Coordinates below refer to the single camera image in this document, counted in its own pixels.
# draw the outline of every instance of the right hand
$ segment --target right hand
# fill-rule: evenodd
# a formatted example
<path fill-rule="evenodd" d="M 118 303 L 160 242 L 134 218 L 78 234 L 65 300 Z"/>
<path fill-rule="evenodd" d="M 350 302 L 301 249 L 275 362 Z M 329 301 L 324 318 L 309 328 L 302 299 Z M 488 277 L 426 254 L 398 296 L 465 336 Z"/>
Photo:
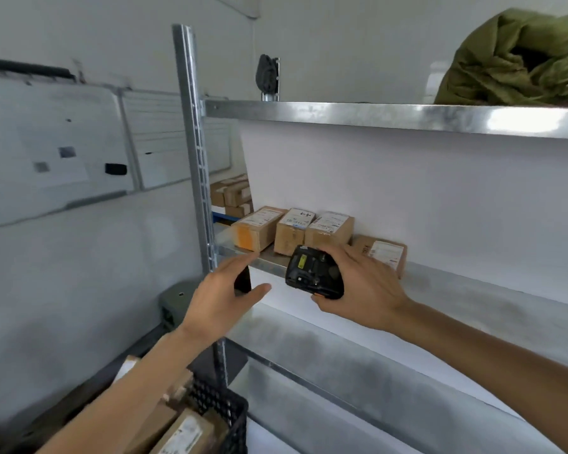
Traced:
<path fill-rule="evenodd" d="M 393 332 L 397 314 L 412 300 L 404 293 L 395 271 L 385 263 L 362 255 L 349 245 L 318 247 L 339 265 L 345 293 L 338 300 L 313 295 L 323 312 L 376 330 Z"/>

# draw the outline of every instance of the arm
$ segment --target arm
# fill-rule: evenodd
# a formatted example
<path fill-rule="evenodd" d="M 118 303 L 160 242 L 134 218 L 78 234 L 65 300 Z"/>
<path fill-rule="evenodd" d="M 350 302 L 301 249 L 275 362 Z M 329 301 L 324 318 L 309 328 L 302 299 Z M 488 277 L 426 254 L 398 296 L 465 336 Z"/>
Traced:
<path fill-rule="evenodd" d="M 313 297 L 325 312 L 384 330 L 444 360 L 568 453 L 568 367 L 471 328 L 406 296 L 389 266 L 349 246 L 325 246 L 345 294 Z"/>
<path fill-rule="evenodd" d="M 271 288 L 236 297 L 234 281 L 255 259 L 229 259 L 197 288 L 182 325 L 50 439 L 38 454 L 120 454 L 162 395 L 197 355 L 224 336 Z"/>

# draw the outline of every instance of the green fabric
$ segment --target green fabric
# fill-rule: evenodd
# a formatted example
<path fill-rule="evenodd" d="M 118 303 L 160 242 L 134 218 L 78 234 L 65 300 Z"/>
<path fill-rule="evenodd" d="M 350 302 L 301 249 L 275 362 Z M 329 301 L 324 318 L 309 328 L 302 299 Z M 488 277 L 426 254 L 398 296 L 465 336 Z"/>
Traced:
<path fill-rule="evenodd" d="M 438 105 L 568 106 L 568 15 L 508 9 L 467 37 Z"/>

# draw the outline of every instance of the left hand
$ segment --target left hand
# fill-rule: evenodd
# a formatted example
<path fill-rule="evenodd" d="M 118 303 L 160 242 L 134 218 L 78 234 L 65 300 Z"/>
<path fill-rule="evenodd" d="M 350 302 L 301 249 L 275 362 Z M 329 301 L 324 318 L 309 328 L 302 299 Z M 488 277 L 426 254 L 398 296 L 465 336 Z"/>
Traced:
<path fill-rule="evenodd" d="M 244 296 L 235 296 L 235 279 L 257 258 L 258 253 L 249 253 L 226 259 L 208 274 L 196 289 L 183 323 L 177 330 L 204 347 L 225 336 L 271 290 L 271 285 L 264 283 Z"/>

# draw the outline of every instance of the black plastic crate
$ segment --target black plastic crate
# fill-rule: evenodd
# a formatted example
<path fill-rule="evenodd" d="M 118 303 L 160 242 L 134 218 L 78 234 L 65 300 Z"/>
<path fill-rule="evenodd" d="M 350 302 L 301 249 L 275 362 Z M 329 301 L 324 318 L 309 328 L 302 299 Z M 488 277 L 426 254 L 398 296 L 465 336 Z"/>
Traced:
<path fill-rule="evenodd" d="M 188 396 L 197 404 L 200 415 L 214 408 L 229 426 L 229 433 L 219 454 L 246 454 L 246 421 L 248 402 L 230 389 L 216 387 L 209 380 L 194 374 L 194 384 Z"/>

